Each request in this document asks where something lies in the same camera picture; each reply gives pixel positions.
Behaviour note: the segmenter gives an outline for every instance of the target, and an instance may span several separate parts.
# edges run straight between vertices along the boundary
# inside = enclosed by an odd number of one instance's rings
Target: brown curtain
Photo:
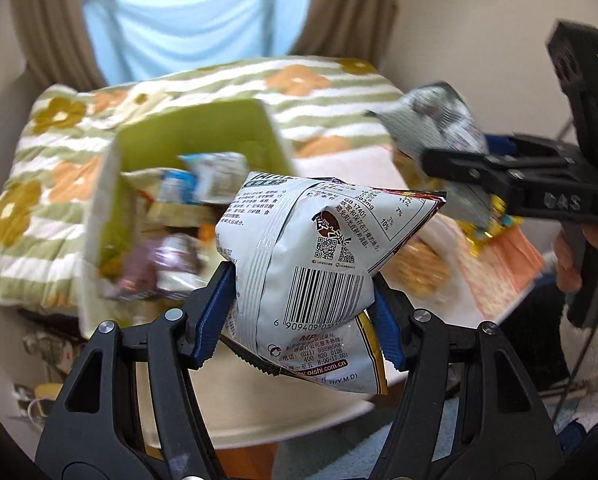
[[[379,66],[396,0],[312,0],[293,54],[355,57]]]
[[[82,15],[81,0],[11,0],[28,66],[45,86],[79,91],[105,86]]]

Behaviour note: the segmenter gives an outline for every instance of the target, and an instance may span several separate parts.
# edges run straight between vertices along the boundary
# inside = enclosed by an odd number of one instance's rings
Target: brown logo
[[[320,211],[313,216],[313,222],[317,227],[319,236],[324,238],[336,238],[340,244],[347,244],[350,238],[344,238],[341,228],[339,227],[339,220],[330,211]]]

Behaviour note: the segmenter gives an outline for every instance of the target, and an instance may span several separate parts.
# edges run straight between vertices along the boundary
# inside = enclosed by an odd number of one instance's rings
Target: cable
[[[597,329],[598,329],[598,312],[596,313],[596,317],[594,318],[594,323],[592,324],[590,334],[588,335],[588,338],[586,339],[586,342],[583,345],[583,348],[581,349],[581,353],[579,354],[579,357],[576,359],[575,367],[572,368],[572,373],[570,374],[568,383],[566,384],[566,387],[563,390],[563,393],[561,394],[561,396],[559,398],[559,404],[557,404],[557,409],[555,410],[554,415],[552,416],[552,424],[553,425],[557,422],[557,417],[559,416],[559,413],[563,409],[563,404],[565,404],[566,399],[568,398],[568,395],[570,394],[570,390],[572,389],[572,385],[574,384],[575,379],[576,379],[576,374],[578,374],[579,368],[581,368],[583,359],[586,357],[586,353],[588,352],[588,349],[590,348],[590,345],[592,343],[592,338],[594,337],[594,334],[596,333]]]
[[[35,420],[35,416],[33,416],[33,414],[32,414],[32,408],[33,408],[33,406],[35,406],[37,403],[41,402],[42,400],[55,400],[55,399],[53,399],[52,397],[39,397],[39,399],[32,399],[31,402],[29,402],[29,404],[28,404],[28,408],[26,409],[26,412],[28,413],[28,418],[33,423],[35,428],[37,428],[39,431],[44,431],[44,427]]]
[[[570,129],[574,127],[574,125],[575,125],[575,120],[572,117],[570,117],[568,122],[565,123],[561,127],[559,132],[557,132],[557,136],[555,137],[555,140],[563,140],[566,137],[566,135],[568,134],[568,132],[570,131]]]

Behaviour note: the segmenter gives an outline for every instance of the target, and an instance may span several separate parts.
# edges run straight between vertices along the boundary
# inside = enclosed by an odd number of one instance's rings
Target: person's hand
[[[586,240],[598,249],[598,226],[582,225]],[[559,234],[554,242],[554,253],[557,256],[557,286],[563,292],[576,292],[581,288],[581,275],[574,267],[572,249],[563,237]]]

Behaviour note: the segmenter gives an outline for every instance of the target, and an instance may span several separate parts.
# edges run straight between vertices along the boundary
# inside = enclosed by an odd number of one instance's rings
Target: screw
[[[176,321],[181,319],[183,316],[183,310],[180,308],[171,308],[168,312],[166,312],[166,319],[168,321]]]
[[[485,332],[488,335],[495,335],[497,328],[498,327],[496,326],[496,323],[493,323],[492,321],[485,321],[481,325],[481,329],[483,330],[483,332]]]
[[[108,320],[108,321],[103,321],[102,323],[100,323],[98,330],[102,334],[107,334],[108,332],[111,332],[113,328],[115,328],[115,322]]]
[[[415,319],[420,323],[427,323],[432,319],[432,314],[423,308],[415,310],[414,316]]]

